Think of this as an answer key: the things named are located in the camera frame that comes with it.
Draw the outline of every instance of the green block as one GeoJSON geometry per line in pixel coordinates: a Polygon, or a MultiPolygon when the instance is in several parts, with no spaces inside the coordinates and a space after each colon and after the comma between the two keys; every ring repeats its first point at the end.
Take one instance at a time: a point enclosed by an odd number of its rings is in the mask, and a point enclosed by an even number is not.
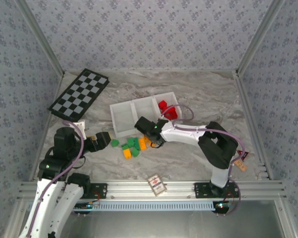
{"type": "Polygon", "coordinates": [[[134,139],[133,139],[132,137],[128,138],[128,139],[127,139],[127,144],[128,144],[128,146],[129,146],[129,148],[134,147],[134,146],[135,146],[135,141],[134,141],[134,139]]]}
{"type": "Polygon", "coordinates": [[[116,147],[118,145],[119,145],[119,140],[116,140],[116,139],[111,140],[111,146],[112,147],[116,147]]]}
{"type": "Polygon", "coordinates": [[[137,150],[136,148],[134,148],[131,152],[131,154],[134,156],[134,157],[137,157],[139,155],[140,151],[137,150]]]}
{"type": "Polygon", "coordinates": [[[140,145],[139,145],[138,137],[135,138],[135,148],[136,148],[137,150],[140,150],[140,145]]]}
{"type": "Polygon", "coordinates": [[[123,150],[129,149],[129,146],[127,144],[123,144],[121,147],[122,147],[123,150]]]}

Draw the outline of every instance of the black base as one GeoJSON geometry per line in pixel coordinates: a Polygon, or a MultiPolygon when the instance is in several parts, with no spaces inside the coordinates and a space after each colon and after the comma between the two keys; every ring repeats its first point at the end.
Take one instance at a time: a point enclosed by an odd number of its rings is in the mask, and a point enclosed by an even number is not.
{"type": "Polygon", "coordinates": [[[107,196],[107,184],[106,183],[91,183],[89,194],[83,195],[83,197],[81,197],[81,198],[95,200],[95,199],[98,199],[97,194],[99,194],[100,199],[106,198],[106,196],[107,196]]]}
{"type": "Polygon", "coordinates": [[[211,182],[196,182],[194,191],[196,198],[225,198],[227,192],[231,192],[234,198],[238,198],[238,190],[233,182],[228,182],[224,188],[219,188],[211,182]]]}

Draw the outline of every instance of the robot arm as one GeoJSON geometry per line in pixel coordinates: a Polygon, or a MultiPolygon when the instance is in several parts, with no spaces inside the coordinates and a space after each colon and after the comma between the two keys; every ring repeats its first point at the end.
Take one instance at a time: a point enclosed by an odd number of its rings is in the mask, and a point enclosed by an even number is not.
{"type": "Polygon", "coordinates": [[[220,133],[199,131],[201,128],[225,131],[218,123],[211,122],[202,126],[181,125],[181,128],[187,130],[179,130],[171,121],[159,119],[154,123],[141,117],[135,128],[158,146],[176,141],[200,147],[213,166],[211,183],[219,188],[227,184],[229,164],[236,152],[237,141],[220,133]]]}
{"type": "MultiPolygon", "coordinates": [[[[86,138],[84,140],[85,152],[95,152],[104,149],[111,141],[108,132],[96,134],[97,140],[86,138]]],[[[65,170],[78,157],[81,143],[75,139],[75,131],[70,127],[62,127],[54,135],[54,147],[46,154],[39,165],[39,181],[36,196],[23,231],[19,238],[58,238],[63,226],[78,200],[90,192],[90,179],[87,175],[72,174],[64,194],[57,203],[61,189],[65,186],[67,173],[65,170]],[[51,181],[58,178],[55,183],[47,187],[51,181]]]]}

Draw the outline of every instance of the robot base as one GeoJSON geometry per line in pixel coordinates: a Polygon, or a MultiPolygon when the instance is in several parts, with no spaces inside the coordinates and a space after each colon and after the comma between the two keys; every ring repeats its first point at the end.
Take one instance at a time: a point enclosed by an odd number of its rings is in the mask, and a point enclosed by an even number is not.
{"type": "Polygon", "coordinates": [[[196,182],[194,184],[196,198],[224,198],[228,192],[238,198],[238,189],[233,182],[227,182],[225,187],[219,188],[211,182],[196,182]]]}

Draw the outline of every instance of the small box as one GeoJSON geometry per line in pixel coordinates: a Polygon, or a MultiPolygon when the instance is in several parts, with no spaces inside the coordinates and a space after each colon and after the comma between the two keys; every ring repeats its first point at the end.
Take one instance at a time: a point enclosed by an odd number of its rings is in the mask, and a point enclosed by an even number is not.
{"type": "MultiPolygon", "coordinates": [[[[111,104],[110,113],[116,138],[140,134],[135,129],[135,124],[140,117],[157,122],[161,115],[158,102],[161,101],[165,101],[168,105],[178,104],[174,92],[111,104]]],[[[182,111],[179,107],[175,107],[175,112],[177,118],[182,119],[182,111]]]]}
{"type": "Polygon", "coordinates": [[[156,196],[159,196],[163,192],[167,191],[166,186],[163,184],[158,174],[151,176],[147,179],[147,181],[156,196]]]}

